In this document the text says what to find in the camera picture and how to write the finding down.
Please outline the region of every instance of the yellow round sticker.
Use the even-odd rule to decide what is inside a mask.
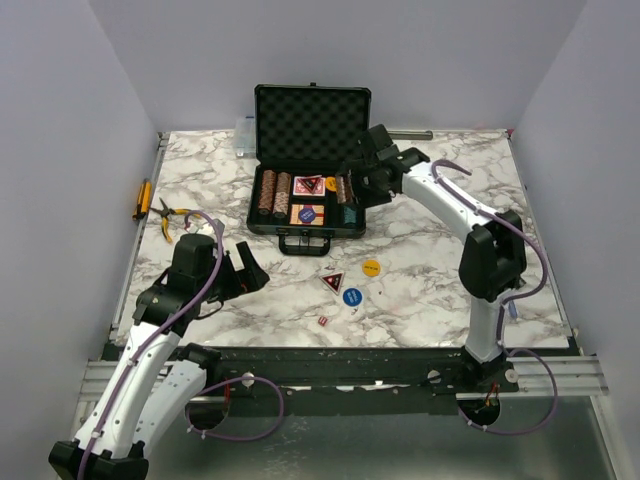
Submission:
[[[380,264],[375,260],[367,260],[362,264],[362,271],[368,277],[376,277],[380,275]]]
[[[336,179],[335,177],[327,177],[327,190],[331,190],[332,192],[335,192],[338,187],[336,186]]]

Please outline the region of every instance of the black cable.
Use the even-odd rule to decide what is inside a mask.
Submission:
[[[196,317],[196,320],[204,320],[205,318],[209,318],[212,315],[215,315],[216,313],[218,313],[220,310],[222,310],[222,307],[224,307],[224,302],[220,301],[220,306],[218,308],[216,308],[215,310],[209,312],[209,313],[205,313],[204,315],[200,315],[199,317]]]

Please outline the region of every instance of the pliers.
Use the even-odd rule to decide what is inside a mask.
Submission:
[[[169,208],[162,198],[160,199],[160,203],[162,204],[162,210],[153,207],[151,207],[151,210],[162,217],[162,235],[164,235],[167,242],[173,243],[173,239],[171,235],[169,235],[169,217],[171,215],[186,215],[191,210],[188,208]]]

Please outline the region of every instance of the marble table top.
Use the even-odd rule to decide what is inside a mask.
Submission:
[[[290,347],[452,347],[461,346],[468,331],[469,295],[458,279],[462,244],[426,208],[397,197],[391,204],[367,211],[367,232],[360,240],[333,240],[329,255],[287,257],[277,237],[249,232],[245,220],[255,159],[236,159],[233,133],[172,133],[152,205],[159,197],[170,207],[208,212],[226,226],[225,248],[236,268],[241,262],[235,244],[248,241],[271,281],[261,291],[227,302],[213,317],[193,322],[182,344],[211,346]],[[533,233],[533,223],[504,132],[435,132],[432,141],[397,141],[402,150],[413,145],[432,160],[448,158],[473,172],[446,174],[487,205],[512,208]],[[170,225],[174,241],[185,231],[182,219]],[[126,341],[138,294],[170,265],[173,246],[163,238],[160,218],[151,213],[140,245],[117,344]],[[362,272],[362,263],[376,259],[378,277]],[[541,268],[527,249],[529,268],[523,278],[535,285]],[[346,273],[344,288],[356,287],[364,301],[348,307],[321,285],[319,276]],[[538,295],[517,303],[519,317],[506,327],[511,347],[566,347],[554,293],[547,285]],[[318,318],[326,316],[326,326]]]

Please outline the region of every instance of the white wall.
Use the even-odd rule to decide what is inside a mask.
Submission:
[[[51,479],[155,130],[85,0],[0,7],[0,479]]]
[[[390,127],[513,127],[585,0],[90,0],[162,130],[232,127],[257,83],[366,86]]]
[[[596,351],[640,473],[640,3],[589,0],[516,128],[569,320]]]

